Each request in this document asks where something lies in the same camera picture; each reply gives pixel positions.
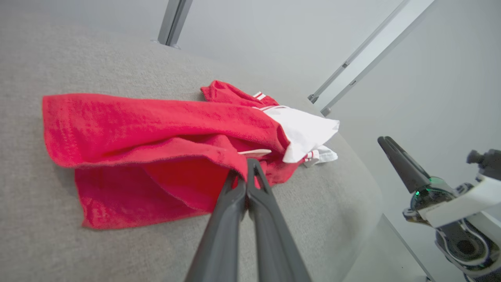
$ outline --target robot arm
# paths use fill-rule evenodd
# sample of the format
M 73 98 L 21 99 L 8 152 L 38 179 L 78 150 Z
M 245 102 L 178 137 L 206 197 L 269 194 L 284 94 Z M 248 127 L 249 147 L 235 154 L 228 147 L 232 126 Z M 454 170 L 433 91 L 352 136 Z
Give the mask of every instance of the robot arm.
M 392 138 L 379 137 L 378 142 L 412 194 L 404 218 L 434 228 L 436 246 L 467 280 L 501 281 L 501 223 L 482 212 L 501 202 L 501 151 L 472 151 L 467 162 L 478 164 L 479 183 L 452 189 L 430 176 Z

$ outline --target towel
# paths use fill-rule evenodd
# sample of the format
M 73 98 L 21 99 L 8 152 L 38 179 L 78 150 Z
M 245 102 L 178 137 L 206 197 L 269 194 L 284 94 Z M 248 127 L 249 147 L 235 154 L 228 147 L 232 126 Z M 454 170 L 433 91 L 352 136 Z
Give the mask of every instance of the towel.
M 277 105 L 220 81 L 202 87 L 208 102 L 77 93 L 43 98 L 51 159 L 75 169 L 82 225 L 115 229 L 206 214 L 229 170 L 246 178 L 246 154 L 259 156 L 271 185 L 303 161 L 282 161 L 289 140 L 253 108 Z

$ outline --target cloth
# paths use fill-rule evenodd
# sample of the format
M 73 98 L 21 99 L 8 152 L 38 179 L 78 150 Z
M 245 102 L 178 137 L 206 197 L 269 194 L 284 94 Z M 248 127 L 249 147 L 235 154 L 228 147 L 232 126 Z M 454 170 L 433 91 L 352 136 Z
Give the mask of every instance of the cloth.
M 282 127 L 252 108 L 273 99 L 219 81 L 202 92 L 211 102 L 43 98 L 47 151 L 56 164 L 76 169 L 84 226 L 126 228 L 211 212 L 230 169 L 246 178 L 238 152 L 272 151 L 258 158 L 270 185 L 302 163 L 282 162 L 289 145 Z
M 338 154 L 336 154 L 331 149 L 322 145 L 317 149 L 309 152 L 305 157 L 305 162 L 303 163 L 305 167 L 310 168 L 316 164 L 332 162 L 338 159 Z
M 319 117 L 286 106 L 266 106 L 259 110 L 280 123 L 287 139 L 291 142 L 285 152 L 284 163 L 299 162 L 306 154 L 318 149 L 339 130 L 338 120 Z M 334 153 L 332 150 L 327 148 L 322 151 L 324 152 L 322 158 L 325 161 L 332 160 L 332 153 Z

